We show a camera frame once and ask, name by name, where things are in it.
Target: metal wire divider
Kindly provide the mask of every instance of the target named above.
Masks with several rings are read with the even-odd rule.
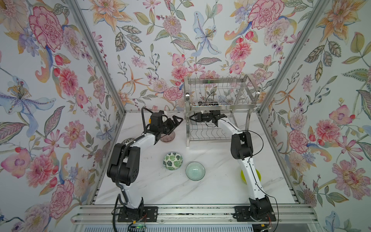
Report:
[[[226,140],[225,133],[212,123],[197,123],[189,119],[196,112],[220,110],[230,113],[234,124],[234,112],[248,110],[245,129],[248,130],[250,115],[256,106],[260,90],[251,75],[222,77],[220,79],[184,79],[185,122],[187,146],[190,141]]]

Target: floral wallpaper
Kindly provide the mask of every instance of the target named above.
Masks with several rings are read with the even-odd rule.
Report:
[[[63,0],[0,0],[0,40],[0,231],[69,231],[122,114]]]
[[[182,111],[187,76],[216,79],[252,74],[261,88],[261,103],[315,3],[79,1],[122,103],[135,111],[143,106]],[[215,90],[196,93],[195,101],[208,99],[208,92],[216,94]],[[231,91],[222,93],[220,99],[225,99]]]
[[[325,231],[371,230],[371,2],[332,0],[263,119]]]

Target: leaf patterned bowl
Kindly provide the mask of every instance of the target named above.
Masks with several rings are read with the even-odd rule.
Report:
[[[164,157],[164,161],[163,161],[164,167],[167,170],[171,170],[171,171],[174,171],[180,168],[180,166],[182,166],[182,163],[183,163],[183,157],[177,152],[170,152],[166,154],[166,156]]]

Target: marble tabletop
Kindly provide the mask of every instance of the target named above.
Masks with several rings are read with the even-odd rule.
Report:
[[[170,113],[184,118],[184,113]],[[236,113],[239,128],[244,128],[245,113]],[[175,139],[170,143],[159,141],[141,151],[139,174],[134,183],[145,204],[243,204],[248,203],[247,188],[240,176],[241,168],[230,153],[228,141],[191,141],[186,146],[185,121],[175,129]],[[255,113],[252,114],[250,130],[264,140],[263,150],[254,156],[254,163],[262,176],[264,191],[274,196],[278,203],[294,203],[283,174]],[[128,113],[118,137],[118,142],[138,137],[143,132],[140,113]],[[262,147],[261,139],[251,133],[254,153]],[[168,152],[183,156],[182,166],[175,171],[165,169],[162,164]],[[186,166],[193,161],[201,163],[206,170],[200,181],[188,179]],[[119,188],[107,176],[100,186],[96,205],[113,205]]]

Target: orange lily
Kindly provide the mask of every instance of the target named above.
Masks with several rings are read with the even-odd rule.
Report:
[[[278,101],[281,101],[280,103],[277,103],[276,105],[279,105],[279,104],[282,104],[285,102],[285,100],[287,99],[287,102],[289,103],[289,108],[290,108],[290,111],[291,110],[291,105],[290,105],[290,98],[293,99],[295,101],[295,99],[290,95],[292,91],[294,91],[296,85],[299,83],[299,80],[298,82],[295,84],[294,88],[292,88],[288,93],[286,93],[285,91],[279,91],[278,93],[276,94],[279,94],[281,93],[281,97],[282,99],[278,100]]]
[[[131,84],[133,84],[133,87],[134,87],[134,91],[133,93],[135,92],[135,84],[140,84],[140,85],[144,85],[144,86],[148,86],[148,85],[145,85],[145,84],[142,84],[140,83],[138,80],[140,79],[143,79],[143,78],[138,78],[138,79],[134,79],[134,75],[133,75],[133,71],[131,70],[131,67],[129,66],[130,68],[130,72],[131,72],[131,80],[130,81],[127,81],[125,82],[123,85],[122,85],[122,88],[120,89],[120,91],[125,87],[125,85],[128,85],[128,86],[131,86]]]

